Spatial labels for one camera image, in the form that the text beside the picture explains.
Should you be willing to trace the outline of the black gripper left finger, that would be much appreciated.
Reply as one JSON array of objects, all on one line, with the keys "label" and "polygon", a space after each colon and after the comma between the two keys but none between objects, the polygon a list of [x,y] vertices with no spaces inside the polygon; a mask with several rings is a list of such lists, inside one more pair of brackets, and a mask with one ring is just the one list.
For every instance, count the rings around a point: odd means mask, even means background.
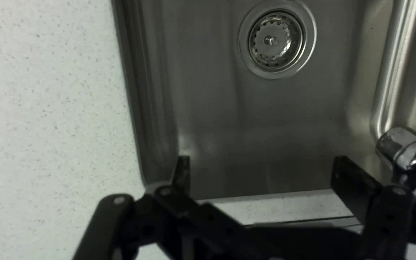
[{"label": "black gripper left finger", "polygon": [[138,260],[146,246],[158,246],[171,260],[243,260],[242,225],[187,194],[190,170],[190,157],[181,156],[171,181],[151,186],[139,199],[105,196],[73,260]]}]

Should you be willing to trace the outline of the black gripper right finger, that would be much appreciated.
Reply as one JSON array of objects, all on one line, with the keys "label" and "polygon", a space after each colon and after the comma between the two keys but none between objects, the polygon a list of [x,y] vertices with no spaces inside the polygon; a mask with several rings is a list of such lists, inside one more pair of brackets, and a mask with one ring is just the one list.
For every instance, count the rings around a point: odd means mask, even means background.
[{"label": "black gripper right finger", "polygon": [[416,166],[393,175],[395,183],[383,185],[350,157],[334,159],[331,188],[363,224],[360,260],[406,260],[416,246]]}]

